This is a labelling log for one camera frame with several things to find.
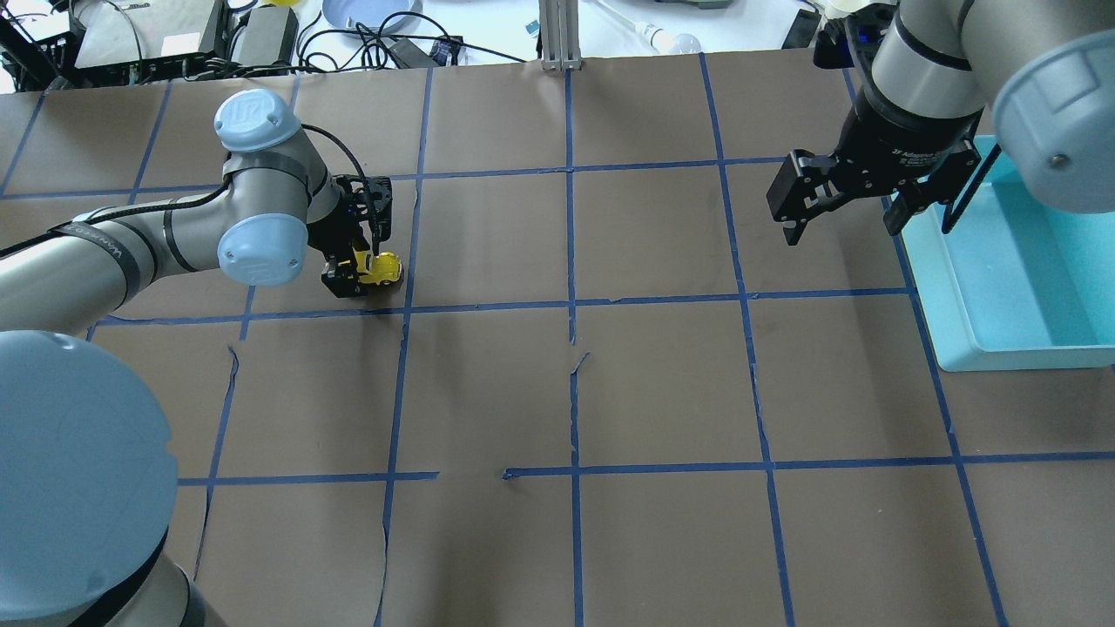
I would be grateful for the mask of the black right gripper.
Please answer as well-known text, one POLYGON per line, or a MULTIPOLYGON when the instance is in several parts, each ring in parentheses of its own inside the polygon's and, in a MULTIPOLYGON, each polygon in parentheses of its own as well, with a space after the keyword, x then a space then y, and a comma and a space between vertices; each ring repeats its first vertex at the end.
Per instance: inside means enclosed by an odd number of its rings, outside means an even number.
POLYGON ((772 220, 783 226, 786 243, 797 245, 813 219, 854 199, 896 190, 883 223, 889 235, 900 235, 932 204, 951 206, 981 160, 972 136, 982 117, 983 110, 976 110, 923 118, 872 91, 857 91, 833 153, 793 149, 780 163, 766 192, 772 220))

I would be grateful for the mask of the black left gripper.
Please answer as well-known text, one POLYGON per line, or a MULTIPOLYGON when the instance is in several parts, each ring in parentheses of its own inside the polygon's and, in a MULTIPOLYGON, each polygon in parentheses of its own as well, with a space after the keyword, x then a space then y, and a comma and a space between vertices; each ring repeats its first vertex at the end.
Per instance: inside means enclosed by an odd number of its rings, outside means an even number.
POLYGON ((355 251, 379 255, 391 238, 392 179, 334 175, 324 192, 326 214, 309 223, 309 245, 327 259, 320 281, 334 298, 365 298, 355 251))

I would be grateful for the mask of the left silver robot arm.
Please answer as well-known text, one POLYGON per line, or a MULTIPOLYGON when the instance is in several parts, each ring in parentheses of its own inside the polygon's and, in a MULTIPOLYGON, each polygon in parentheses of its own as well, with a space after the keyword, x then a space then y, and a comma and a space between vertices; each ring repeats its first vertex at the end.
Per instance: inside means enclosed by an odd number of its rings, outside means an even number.
POLYGON ((281 286, 307 250, 339 298, 362 296, 391 234, 392 183, 334 175, 284 97, 236 91, 213 128, 220 185, 107 206, 3 253, 4 626, 223 626, 165 543, 178 500, 168 419, 136 361, 183 374, 191 332, 97 322, 152 284, 219 270, 281 286))

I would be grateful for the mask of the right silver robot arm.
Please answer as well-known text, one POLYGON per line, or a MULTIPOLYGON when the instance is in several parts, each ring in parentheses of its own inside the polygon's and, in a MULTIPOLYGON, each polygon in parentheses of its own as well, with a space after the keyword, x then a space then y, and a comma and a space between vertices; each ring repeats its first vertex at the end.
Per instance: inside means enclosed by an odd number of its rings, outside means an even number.
POLYGON ((861 77, 837 146, 793 149, 766 193, 785 241, 813 219, 891 197, 891 235, 939 204, 956 229, 1010 158, 1028 193, 1076 214, 1112 211, 1111 1, 864 4, 821 29, 814 64, 861 77))

